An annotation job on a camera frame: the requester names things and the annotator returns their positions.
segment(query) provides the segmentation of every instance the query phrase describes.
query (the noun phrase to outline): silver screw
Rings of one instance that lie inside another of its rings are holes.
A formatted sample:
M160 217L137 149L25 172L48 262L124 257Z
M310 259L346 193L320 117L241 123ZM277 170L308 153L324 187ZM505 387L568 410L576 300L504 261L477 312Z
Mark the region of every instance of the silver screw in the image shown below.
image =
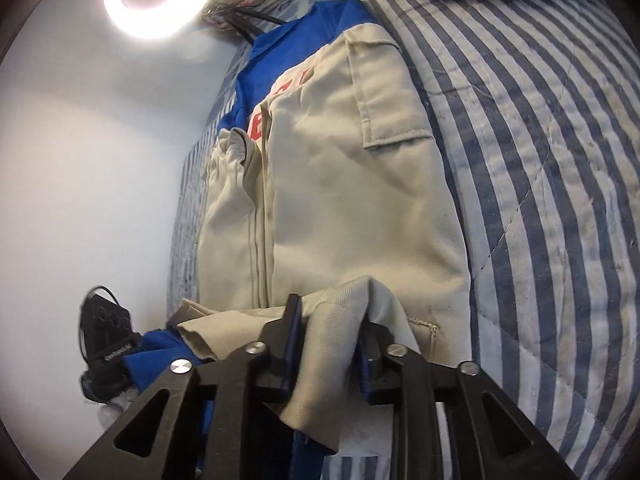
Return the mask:
M460 363L460 371L465 375L478 375L480 373L480 367L471 361L465 361Z
M261 354L267 349L267 345L265 345L262 341L253 341L244 347L244 350L248 354Z
M170 368L174 374L185 374L193 368L193 364L188 359L176 359Z
M399 345L398 343L393 343L386 349L386 353L392 355L393 357L404 357L407 352L408 350L406 349L406 346Z

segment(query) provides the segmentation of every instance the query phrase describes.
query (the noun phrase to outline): wall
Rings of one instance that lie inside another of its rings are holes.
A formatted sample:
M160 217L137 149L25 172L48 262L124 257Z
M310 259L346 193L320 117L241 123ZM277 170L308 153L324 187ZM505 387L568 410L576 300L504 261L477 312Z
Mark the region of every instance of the wall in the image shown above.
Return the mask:
M164 321L182 162L236 46L123 37L102 0L44 0L0 65L0 416L42 480L100 435L78 308L97 283Z

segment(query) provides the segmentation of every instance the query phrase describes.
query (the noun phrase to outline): chest pocket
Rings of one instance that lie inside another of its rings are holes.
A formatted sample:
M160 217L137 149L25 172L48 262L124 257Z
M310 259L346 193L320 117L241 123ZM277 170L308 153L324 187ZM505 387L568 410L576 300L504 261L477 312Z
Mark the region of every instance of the chest pocket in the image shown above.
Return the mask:
M363 147L433 137L396 43L378 27L357 36L347 30L344 35L362 118Z

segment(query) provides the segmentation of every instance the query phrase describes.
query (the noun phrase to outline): triangular cutout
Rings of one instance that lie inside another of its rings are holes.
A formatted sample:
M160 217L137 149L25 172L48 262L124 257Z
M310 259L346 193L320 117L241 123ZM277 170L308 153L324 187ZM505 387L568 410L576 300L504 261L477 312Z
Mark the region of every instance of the triangular cutout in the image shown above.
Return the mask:
M114 440L118 449L146 458L156 439L169 390L160 390Z
M482 405L494 437L495 449L503 457L526 451L531 441L492 394L482 394Z

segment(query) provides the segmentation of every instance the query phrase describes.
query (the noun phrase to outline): bed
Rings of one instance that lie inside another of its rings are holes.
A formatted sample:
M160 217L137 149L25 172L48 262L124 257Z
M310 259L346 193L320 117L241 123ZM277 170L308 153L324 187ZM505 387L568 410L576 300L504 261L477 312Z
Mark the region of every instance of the bed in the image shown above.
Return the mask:
M291 20L316 0L281 0ZM474 360L581 478L640 418L640 63L602 0L361 0L402 47L468 249ZM184 163L168 314L198 299L203 170L250 49ZM386 478L376 457L323 477Z

